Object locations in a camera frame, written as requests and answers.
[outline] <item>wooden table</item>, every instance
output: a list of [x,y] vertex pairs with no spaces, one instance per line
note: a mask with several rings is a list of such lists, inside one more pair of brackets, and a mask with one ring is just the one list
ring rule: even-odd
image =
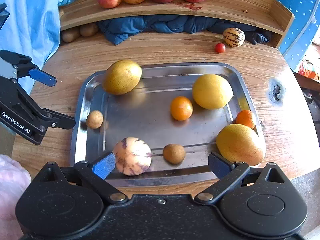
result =
[[[296,178],[320,167],[320,151],[307,103],[290,68],[280,52],[267,45],[245,42],[239,48],[227,48],[217,54],[214,46],[222,36],[209,32],[195,34],[141,33],[114,46],[101,34],[60,46],[44,66],[57,78],[55,87],[36,83],[31,96],[42,108],[74,116],[80,87],[96,71],[105,70],[120,59],[132,59],[140,65],[172,62],[224,62],[235,67],[244,78],[253,99],[267,144],[261,164],[276,162],[290,178]],[[272,104],[269,83],[277,79],[286,90],[283,104]],[[17,136],[12,158],[35,176],[48,161],[69,165],[71,130],[49,128],[40,146]],[[122,189],[128,195],[192,193],[213,181],[165,187]]]

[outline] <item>cherry tomato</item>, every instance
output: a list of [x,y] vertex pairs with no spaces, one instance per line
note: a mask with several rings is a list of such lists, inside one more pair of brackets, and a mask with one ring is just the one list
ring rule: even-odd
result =
[[223,43],[218,43],[216,45],[216,52],[217,53],[223,53],[226,51],[226,46]]

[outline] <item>fluffy pink cloth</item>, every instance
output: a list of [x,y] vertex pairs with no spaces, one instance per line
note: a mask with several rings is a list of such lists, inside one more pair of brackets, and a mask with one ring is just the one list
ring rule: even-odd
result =
[[14,210],[29,184],[30,174],[20,163],[0,155],[0,239],[18,240],[22,236]]

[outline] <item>stainless steel tray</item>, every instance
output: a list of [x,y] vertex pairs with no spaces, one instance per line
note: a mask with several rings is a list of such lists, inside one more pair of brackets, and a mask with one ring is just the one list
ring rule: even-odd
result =
[[[230,83],[234,96],[218,110],[206,110],[192,99],[192,85],[202,74],[214,73]],[[252,99],[240,73],[223,63],[176,63],[143,67],[137,87],[122,96],[109,95],[101,87],[105,71],[91,75],[84,82],[76,110],[76,125],[72,132],[70,164],[98,158],[125,137],[145,141],[152,151],[152,162],[147,172],[129,177],[116,171],[107,181],[116,187],[155,186],[214,179],[208,169],[208,154],[219,152],[215,139],[219,131],[244,109],[256,116]],[[176,96],[193,102],[192,116],[183,122],[172,119],[169,106]],[[90,111],[99,110],[104,123],[97,130],[86,129]],[[255,131],[263,140],[260,121]],[[181,144],[186,158],[178,166],[170,165],[162,157],[167,144]]]

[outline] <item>silver bolt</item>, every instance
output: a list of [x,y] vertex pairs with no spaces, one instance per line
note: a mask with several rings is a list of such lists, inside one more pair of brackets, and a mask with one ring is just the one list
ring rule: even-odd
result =
[[113,193],[110,195],[110,199],[113,201],[123,201],[125,200],[125,195],[123,193]]
[[159,204],[166,204],[167,202],[165,201],[165,199],[158,199],[158,203]]
[[40,125],[39,129],[44,132],[45,131],[45,127],[43,125]]
[[200,193],[197,197],[202,201],[209,201],[213,199],[213,195],[210,193]]

